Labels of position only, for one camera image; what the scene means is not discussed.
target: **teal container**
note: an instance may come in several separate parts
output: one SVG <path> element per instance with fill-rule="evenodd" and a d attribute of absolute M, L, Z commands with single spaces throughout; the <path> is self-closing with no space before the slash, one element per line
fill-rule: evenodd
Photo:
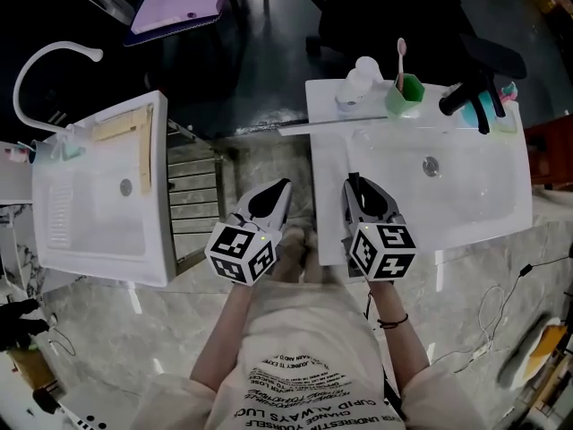
<path fill-rule="evenodd" d="M 386 94 L 384 102 L 391 115 L 400 116 L 422 102 L 426 88 L 415 75 L 404 73 L 404 95 L 402 95 L 396 86 L 397 82 L 398 79 Z"/>

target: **sink basin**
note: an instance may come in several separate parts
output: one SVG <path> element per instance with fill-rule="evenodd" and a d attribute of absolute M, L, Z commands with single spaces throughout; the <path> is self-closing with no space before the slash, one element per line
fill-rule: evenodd
<path fill-rule="evenodd" d="M 152 108 L 148 192 L 140 184 L 139 131 L 89 142 L 81 156 L 68 160 L 37 157 L 32 200 L 42 266 L 156 287 L 175 276 L 167 197 L 167 99 L 153 91 L 89 116 L 80 125 L 90 127 L 145 106 Z"/>
<path fill-rule="evenodd" d="M 396 200 L 418 249 L 434 252 L 512 234 L 532 225 L 531 182 L 517 102 L 504 104 L 516 133 L 481 135 L 461 111 L 438 107 L 446 88 L 425 84 L 423 102 L 400 119 L 384 98 L 393 82 L 373 87 L 360 107 L 338 109 L 342 80 L 306 82 L 309 124 L 279 128 L 311 135 L 312 171 L 321 265 L 346 265 L 348 236 L 342 185 L 348 172 Z"/>
<path fill-rule="evenodd" d="M 361 175 L 394 197 L 421 249 L 530 226 L 528 165 L 516 135 L 388 124 L 354 132 L 352 143 Z"/>

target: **bracelet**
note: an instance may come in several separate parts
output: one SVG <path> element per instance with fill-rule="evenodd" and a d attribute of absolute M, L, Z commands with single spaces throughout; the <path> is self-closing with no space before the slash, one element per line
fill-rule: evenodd
<path fill-rule="evenodd" d="M 400 320 L 399 322 L 383 322 L 382 320 L 378 319 L 378 323 L 380 324 L 380 327 L 383 328 L 384 330 L 392 330 L 401 323 L 404 323 L 406 320 L 408 320 L 408 314 L 406 314 L 404 320 Z"/>

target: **forearm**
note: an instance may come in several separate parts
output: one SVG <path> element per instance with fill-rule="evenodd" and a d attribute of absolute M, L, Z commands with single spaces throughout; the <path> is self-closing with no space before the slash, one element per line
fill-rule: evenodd
<path fill-rule="evenodd" d="M 233 286 L 217 324 L 191 371 L 192 380 L 218 391 L 221 383 L 233 371 L 252 292 L 252 287 Z"/>
<path fill-rule="evenodd" d="M 394 286 L 389 282 L 369 284 L 380 319 L 388 323 L 404 320 L 406 311 Z M 402 392 L 415 375 L 430 365 L 428 356 L 409 320 L 384 332 L 398 391 Z"/>

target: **white cube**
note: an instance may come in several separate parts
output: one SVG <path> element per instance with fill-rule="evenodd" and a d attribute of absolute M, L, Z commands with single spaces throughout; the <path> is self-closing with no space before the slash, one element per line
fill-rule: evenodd
<path fill-rule="evenodd" d="M 280 233 L 277 236 L 219 222 L 205 255 L 218 276 L 250 287 L 277 260 L 279 240 Z"/>
<path fill-rule="evenodd" d="M 406 225 L 359 223 L 350 256 L 367 280 L 396 280 L 412 264 L 415 243 Z"/>

